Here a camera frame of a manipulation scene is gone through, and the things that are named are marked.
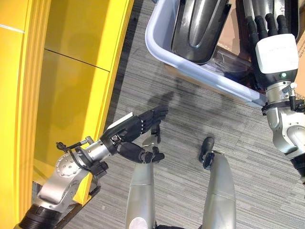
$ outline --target black cylindrical object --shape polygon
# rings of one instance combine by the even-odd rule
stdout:
[[[19,226],[22,229],[53,229],[60,217],[61,213],[58,211],[33,204]]]
[[[290,160],[301,177],[305,177],[305,153]]]

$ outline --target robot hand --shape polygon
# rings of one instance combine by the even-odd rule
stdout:
[[[100,139],[112,155],[118,153],[136,163],[158,162],[164,159],[164,154],[159,153],[156,147],[153,152],[147,152],[132,141],[151,127],[159,126],[167,113],[168,106],[162,105],[139,116],[129,114],[110,125]]]
[[[296,100],[294,83],[298,69],[295,37],[288,32],[284,15],[247,18],[251,61],[258,85],[266,90],[268,102],[263,115],[273,131],[273,143],[298,170],[305,182],[304,100]]]
[[[68,208],[81,181],[92,173],[96,178],[106,174],[108,165],[104,160],[116,153],[137,163],[152,163],[164,159],[156,147],[160,142],[159,124],[168,113],[167,106],[159,106],[139,116],[132,113],[113,123],[96,142],[86,137],[66,147],[56,143],[65,154],[55,165],[52,176],[37,194],[34,204],[15,229],[53,229],[61,214]],[[131,143],[140,134],[152,129],[143,148]]]

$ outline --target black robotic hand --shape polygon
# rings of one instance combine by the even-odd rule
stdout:
[[[265,19],[268,32],[262,16],[256,16],[255,22],[247,18],[251,61],[261,89],[278,82],[294,82],[298,69],[295,37],[288,31],[285,16],[277,17],[278,29],[273,14]]]
[[[164,154],[160,153],[157,147],[153,148],[153,152],[146,152],[132,141],[152,127],[159,126],[167,113],[168,106],[161,105],[139,116],[133,115],[118,124],[114,123],[100,140],[112,155],[118,153],[136,163],[158,162],[164,159]]]

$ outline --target floor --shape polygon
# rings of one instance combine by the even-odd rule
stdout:
[[[186,229],[201,225],[209,171],[202,169],[198,153],[203,139],[212,135],[214,148],[226,153],[233,173],[236,228],[305,228],[304,188],[297,171],[273,146],[260,109],[178,79],[152,57],[144,34],[153,7],[150,0],[135,1],[107,125],[129,112],[139,115],[157,105],[169,105],[159,145],[165,159],[154,173],[158,224]],[[107,163],[101,191],[66,229],[125,228],[134,164],[119,155]]]

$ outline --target yellow panel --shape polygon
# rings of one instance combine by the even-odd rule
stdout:
[[[36,117],[42,56],[51,0],[29,1],[21,57],[16,133],[19,171],[19,220],[31,206]]]
[[[107,118],[108,108],[109,108],[111,94],[112,94],[112,90],[113,90],[113,85],[114,85],[115,77],[116,77],[118,66],[119,66],[122,47],[124,44],[124,37],[126,34],[130,14],[132,11],[133,2],[134,2],[133,0],[128,1],[128,3],[126,4],[125,12],[123,14],[123,20],[121,23],[120,33],[119,33],[119,37],[118,37],[118,40],[116,43],[115,53],[113,56],[113,62],[112,62],[111,70],[110,70],[110,77],[109,77],[110,80],[108,82],[107,91],[106,91],[105,106],[104,106],[104,109],[102,110],[102,114],[101,114],[102,118],[99,123],[99,125],[101,126],[99,135],[102,134],[102,132],[104,130],[104,125],[106,123],[106,118]]]
[[[110,71],[128,0],[54,0],[46,49]]]
[[[70,145],[87,135],[97,138],[108,75],[109,72],[102,69],[45,51],[36,127],[36,160],[53,167],[63,153],[56,149],[55,142]],[[52,174],[47,167],[43,170],[40,166],[40,172],[44,177]],[[80,203],[87,201],[90,176],[86,181],[76,195]]]
[[[17,129],[20,54],[23,34],[0,28],[0,139],[5,146],[0,166],[0,222],[2,228],[12,226],[19,216],[18,174],[15,133]]]
[[[25,30],[28,0],[0,0],[0,24]]]

